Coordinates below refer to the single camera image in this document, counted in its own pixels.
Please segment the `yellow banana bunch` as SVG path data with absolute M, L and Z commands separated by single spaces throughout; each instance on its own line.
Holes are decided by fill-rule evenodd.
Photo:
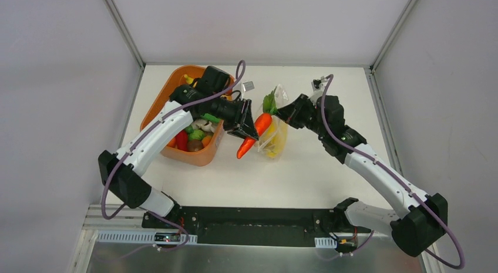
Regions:
M 286 145 L 288 125 L 281 122 L 272 122 L 264 134 L 265 155 L 271 159 L 278 158 Z

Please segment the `clear zip top bag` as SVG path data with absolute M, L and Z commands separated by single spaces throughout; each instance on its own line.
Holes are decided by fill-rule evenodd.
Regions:
M 284 87 L 279 84 L 273 88 L 263 98 L 262 105 L 258 113 L 275 113 L 277 109 L 288 104 L 288 95 Z M 278 159 L 285 148 L 287 142 L 288 125 L 280 120 L 276 115 L 272 115 L 272 122 L 268 129 L 260 136 L 259 141 L 254 145 L 257 151 L 269 159 Z

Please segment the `red toy pepper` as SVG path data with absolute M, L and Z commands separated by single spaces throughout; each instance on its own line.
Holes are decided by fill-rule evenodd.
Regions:
M 188 151 L 189 135 L 184 130 L 181 130 L 176 136 L 176 147 L 181 151 Z

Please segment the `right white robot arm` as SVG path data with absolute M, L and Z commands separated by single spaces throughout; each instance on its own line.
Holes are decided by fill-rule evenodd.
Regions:
M 312 102 L 301 94 L 279 108 L 276 115 L 293 128 L 307 128 L 317 134 L 329 155 L 361 175 L 390 205 L 384 209 L 347 199 L 336 207 L 336 229 L 347 232 L 360 226 L 389 235 L 411 257 L 417 257 L 446 234 L 441 223 L 447 223 L 447 200 L 439 193 L 427 194 L 378 160 L 366 139 L 346 125 L 338 97 L 319 97 Z

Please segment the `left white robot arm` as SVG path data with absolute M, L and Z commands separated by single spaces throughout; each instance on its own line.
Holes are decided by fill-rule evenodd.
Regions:
M 171 139 L 206 113 L 222 120 L 227 133 L 257 140 L 251 100 L 228 100 L 225 93 L 207 96 L 189 85 L 175 88 L 157 116 L 132 141 L 114 153 L 105 150 L 99 155 L 105 187 L 102 199 L 112 193 L 129 208 L 155 213 L 164 228 L 175 227 L 179 213 L 173 209 L 174 200 L 145 182 L 142 175 Z

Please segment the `white toy mushroom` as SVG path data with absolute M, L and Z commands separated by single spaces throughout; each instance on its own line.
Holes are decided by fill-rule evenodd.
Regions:
M 191 126 L 194 130 L 202 130 L 204 132 L 214 133 L 216 131 L 216 125 L 206 119 L 197 119 L 192 122 Z

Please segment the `orange plastic bin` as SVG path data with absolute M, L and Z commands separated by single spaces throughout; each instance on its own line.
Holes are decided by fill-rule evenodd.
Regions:
M 196 65 L 186 65 L 181 66 L 174 71 L 172 71 L 170 77 L 165 82 L 163 88 L 160 93 L 156 97 L 155 101 L 152 103 L 149 111 L 145 115 L 141 125 L 140 130 L 144 130 L 145 127 L 156 118 L 156 116 L 160 113 L 165 103 L 169 100 L 170 94 L 175 90 L 176 87 L 185 84 L 186 79 L 184 75 L 188 75 L 192 78 L 202 77 L 205 71 L 205 67 L 196 66 Z M 219 142 L 225 135 L 225 131 L 223 127 L 218 127 L 211 141 L 204 147 L 203 149 L 195 152 L 183 151 L 179 150 L 176 147 L 166 146 L 160 154 L 163 157 L 177 160 L 180 162 L 184 162 L 187 164 L 191 164 L 194 166 L 206 166 L 212 162 L 216 151 L 219 146 Z

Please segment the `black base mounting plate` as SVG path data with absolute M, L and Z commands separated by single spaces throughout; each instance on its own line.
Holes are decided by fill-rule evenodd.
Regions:
M 182 226 L 199 244 L 313 247 L 332 234 L 351 238 L 370 230 L 323 208 L 174 207 L 167 220 Z

